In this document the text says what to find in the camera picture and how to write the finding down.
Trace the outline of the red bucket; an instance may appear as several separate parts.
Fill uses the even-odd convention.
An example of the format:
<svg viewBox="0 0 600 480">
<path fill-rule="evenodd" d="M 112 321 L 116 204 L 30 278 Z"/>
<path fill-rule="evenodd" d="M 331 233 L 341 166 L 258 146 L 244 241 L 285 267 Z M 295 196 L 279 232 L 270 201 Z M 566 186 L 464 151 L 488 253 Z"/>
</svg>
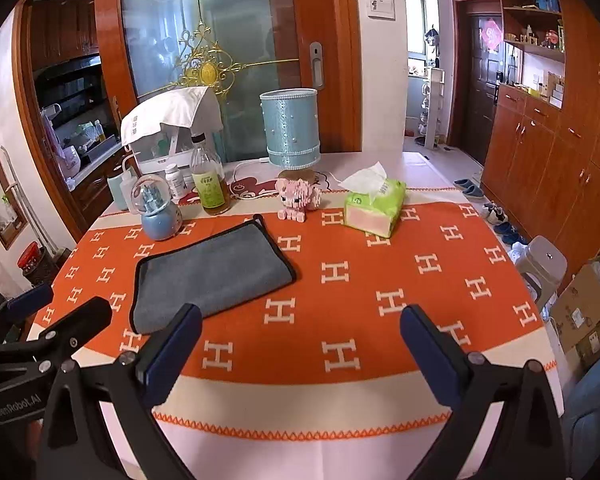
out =
<svg viewBox="0 0 600 480">
<path fill-rule="evenodd" d="M 30 273 L 42 258 L 42 249 L 37 242 L 31 242 L 17 260 L 17 266 L 23 274 Z"/>
</svg>

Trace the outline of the cardboard box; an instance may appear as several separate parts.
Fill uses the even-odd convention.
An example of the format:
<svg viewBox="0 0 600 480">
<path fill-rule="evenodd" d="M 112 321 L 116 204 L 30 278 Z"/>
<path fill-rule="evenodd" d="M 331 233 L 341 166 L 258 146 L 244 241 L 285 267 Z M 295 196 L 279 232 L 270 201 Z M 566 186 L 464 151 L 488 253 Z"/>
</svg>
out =
<svg viewBox="0 0 600 480">
<path fill-rule="evenodd" d="M 576 350 L 582 368 L 600 359 L 600 256 L 574 276 L 550 308 L 562 351 Z"/>
</svg>

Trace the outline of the teal ceramic cup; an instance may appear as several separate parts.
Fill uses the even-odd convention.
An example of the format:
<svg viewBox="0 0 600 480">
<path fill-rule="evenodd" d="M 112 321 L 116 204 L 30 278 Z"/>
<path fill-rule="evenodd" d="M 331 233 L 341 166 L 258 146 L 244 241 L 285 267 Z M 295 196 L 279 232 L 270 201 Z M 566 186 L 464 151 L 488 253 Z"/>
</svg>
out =
<svg viewBox="0 0 600 480">
<path fill-rule="evenodd" d="M 126 200 L 123 197 L 122 193 L 122 174 L 118 174 L 117 176 L 111 177 L 107 179 L 107 184 L 109 191 L 112 196 L 112 200 L 114 204 L 117 206 L 119 210 L 125 211 L 128 209 L 128 205 L 126 204 Z"/>
</svg>

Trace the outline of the white squeeze bottle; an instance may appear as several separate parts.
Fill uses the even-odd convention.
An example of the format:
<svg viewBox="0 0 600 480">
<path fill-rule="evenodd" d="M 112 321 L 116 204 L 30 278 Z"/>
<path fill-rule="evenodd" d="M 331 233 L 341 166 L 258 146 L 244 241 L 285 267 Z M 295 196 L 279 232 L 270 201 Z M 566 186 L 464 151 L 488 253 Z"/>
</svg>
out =
<svg viewBox="0 0 600 480">
<path fill-rule="evenodd" d="M 124 199 L 126 209 L 130 214 L 137 214 L 137 208 L 134 206 L 132 199 L 132 189 L 138 180 L 136 171 L 132 165 L 133 159 L 134 155 L 131 154 L 125 156 L 125 158 L 122 160 L 122 180 L 120 183 L 120 191 L 122 193 L 122 198 Z"/>
</svg>

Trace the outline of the blue snow globe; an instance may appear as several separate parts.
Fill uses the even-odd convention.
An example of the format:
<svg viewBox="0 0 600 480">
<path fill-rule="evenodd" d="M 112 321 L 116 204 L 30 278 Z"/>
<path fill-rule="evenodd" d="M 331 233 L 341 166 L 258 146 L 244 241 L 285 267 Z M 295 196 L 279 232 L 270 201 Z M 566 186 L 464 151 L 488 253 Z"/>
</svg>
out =
<svg viewBox="0 0 600 480">
<path fill-rule="evenodd" d="M 162 177 L 156 174 L 140 177 L 132 187 L 131 200 L 140 214 L 142 228 L 151 240 L 160 242 L 178 234 L 183 223 L 182 214 Z"/>
</svg>

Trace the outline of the white plastic stool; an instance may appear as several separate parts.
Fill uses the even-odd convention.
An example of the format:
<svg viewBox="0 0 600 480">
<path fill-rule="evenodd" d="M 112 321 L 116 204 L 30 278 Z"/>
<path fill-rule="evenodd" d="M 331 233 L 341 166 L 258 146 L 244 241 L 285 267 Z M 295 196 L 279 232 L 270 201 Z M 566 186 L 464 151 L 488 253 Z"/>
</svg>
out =
<svg viewBox="0 0 600 480">
<path fill-rule="evenodd" d="M 542 310 L 567 271 L 567 259 L 546 237 L 538 235 L 524 248 L 516 260 L 516 269 L 536 293 L 534 300 Z"/>
</svg>

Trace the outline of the small white pill bottle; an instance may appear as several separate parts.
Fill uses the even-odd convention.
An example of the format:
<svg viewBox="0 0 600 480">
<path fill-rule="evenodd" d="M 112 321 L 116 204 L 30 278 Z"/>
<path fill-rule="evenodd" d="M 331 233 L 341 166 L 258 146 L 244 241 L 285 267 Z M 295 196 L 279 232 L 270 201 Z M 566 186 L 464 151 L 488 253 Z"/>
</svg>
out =
<svg viewBox="0 0 600 480">
<path fill-rule="evenodd" d="M 169 185 L 172 196 L 178 202 L 187 195 L 185 180 L 181 169 L 178 168 L 177 164 L 170 164 L 166 166 L 164 178 L 166 179 L 166 183 Z"/>
</svg>

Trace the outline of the grey towel black trim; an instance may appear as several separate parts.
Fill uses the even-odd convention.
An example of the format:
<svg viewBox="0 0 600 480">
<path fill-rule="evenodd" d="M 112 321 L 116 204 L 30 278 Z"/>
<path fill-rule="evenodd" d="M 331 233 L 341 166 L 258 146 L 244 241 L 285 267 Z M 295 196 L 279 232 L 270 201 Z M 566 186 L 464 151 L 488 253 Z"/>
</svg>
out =
<svg viewBox="0 0 600 480">
<path fill-rule="evenodd" d="M 137 263 L 130 324 L 135 333 L 162 330 L 193 304 L 205 318 L 275 292 L 297 271 L 266 229 L 251 219 L 194 244 Z"/>
</svg>

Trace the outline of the clear plastic storage box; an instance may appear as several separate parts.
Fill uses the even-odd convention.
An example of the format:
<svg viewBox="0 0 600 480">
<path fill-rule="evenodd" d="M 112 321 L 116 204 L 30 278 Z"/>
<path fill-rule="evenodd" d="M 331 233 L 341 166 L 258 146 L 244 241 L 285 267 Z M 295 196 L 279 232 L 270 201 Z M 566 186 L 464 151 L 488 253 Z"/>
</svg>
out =
<svg viewBox="0 0 600 480">
<path fill-rule="evenodd" d="M 129 122 L 122 127 L 121 139 L 142 174 L 158 174 L 172 164 L 189 167 L 196 134 L 191 128 L 161 124 L 157 132 L 141 136 L 140 128 Z"/>
</svg>

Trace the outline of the glass bottle green label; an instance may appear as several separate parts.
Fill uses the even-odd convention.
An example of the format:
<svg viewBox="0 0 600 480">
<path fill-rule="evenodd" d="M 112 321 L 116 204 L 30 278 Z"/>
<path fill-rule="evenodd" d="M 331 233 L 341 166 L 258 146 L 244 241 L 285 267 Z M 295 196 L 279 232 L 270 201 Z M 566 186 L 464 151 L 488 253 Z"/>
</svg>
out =
<svg viewBox="0 0 600 480">
<path fill-rule="evenodd" d="M 203 133 L 192 136 L 189 168 L 202 208 L 207 214 L 222 214 L 230 208 L 230 192 L 221 159 L 210 148 Z"/>
</svg>

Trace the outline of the green tissue pack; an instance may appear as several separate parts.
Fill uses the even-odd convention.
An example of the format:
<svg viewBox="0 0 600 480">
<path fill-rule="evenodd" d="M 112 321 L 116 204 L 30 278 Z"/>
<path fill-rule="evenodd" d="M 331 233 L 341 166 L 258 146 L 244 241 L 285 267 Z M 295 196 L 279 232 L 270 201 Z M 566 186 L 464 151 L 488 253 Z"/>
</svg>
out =
<svg viewBox="0 0 600 480">
<path fill-rule="evenodd" d="M 352 229 L 389 238 L 405 200 L 406 184 L 390 179 L 380 162 L 339 183 L 347 191 L 343 223 Z"/>
</svg>

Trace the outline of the pink block pig figure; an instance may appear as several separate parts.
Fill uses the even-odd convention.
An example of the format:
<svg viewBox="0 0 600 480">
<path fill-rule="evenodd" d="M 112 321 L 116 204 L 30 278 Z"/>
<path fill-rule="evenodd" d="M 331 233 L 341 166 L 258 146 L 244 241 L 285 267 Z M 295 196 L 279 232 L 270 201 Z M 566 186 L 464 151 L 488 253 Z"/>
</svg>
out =
<svg viewBox="0 0 600 480">
<path fill-rule="evenodd" d="M 312 184 L 303 179 L 278 178 L 275 188 L 282 203 L 277 211 L 277 218 L 280 220 L 305 222 L 306 213 L 317 210 L 321 205 L 322 189 L 318 184 Z"/>
</svg>

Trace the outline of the teal cylindrical lamp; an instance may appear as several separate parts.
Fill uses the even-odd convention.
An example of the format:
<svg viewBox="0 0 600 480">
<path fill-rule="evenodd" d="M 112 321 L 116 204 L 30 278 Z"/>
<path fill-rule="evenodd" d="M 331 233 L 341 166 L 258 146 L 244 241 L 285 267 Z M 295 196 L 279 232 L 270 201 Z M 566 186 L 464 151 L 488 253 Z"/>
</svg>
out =
<svg viewBox="0 0 600 480">
<path fill-rule="evenodd" d="M 317 91 L 280 89 L 260 94 L 266 152 L 283 170 L 303 170 L 321 158 Z"/>
</svg>

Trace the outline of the wooden wall cabinet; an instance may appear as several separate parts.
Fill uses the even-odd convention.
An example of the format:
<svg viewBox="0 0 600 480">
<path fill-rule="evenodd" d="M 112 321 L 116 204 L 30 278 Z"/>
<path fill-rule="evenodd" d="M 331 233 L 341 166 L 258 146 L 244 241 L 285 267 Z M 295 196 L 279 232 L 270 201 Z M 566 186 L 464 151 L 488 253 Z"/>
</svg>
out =
<svg viewBox="0 0 600 480">
<path fill-rule="evenodd" d="M 498 88 L 481 184 L 568 278 L 600 253 L 600 22 L 584 0 L 501 0 L 521 84 Z"/>
</svg>

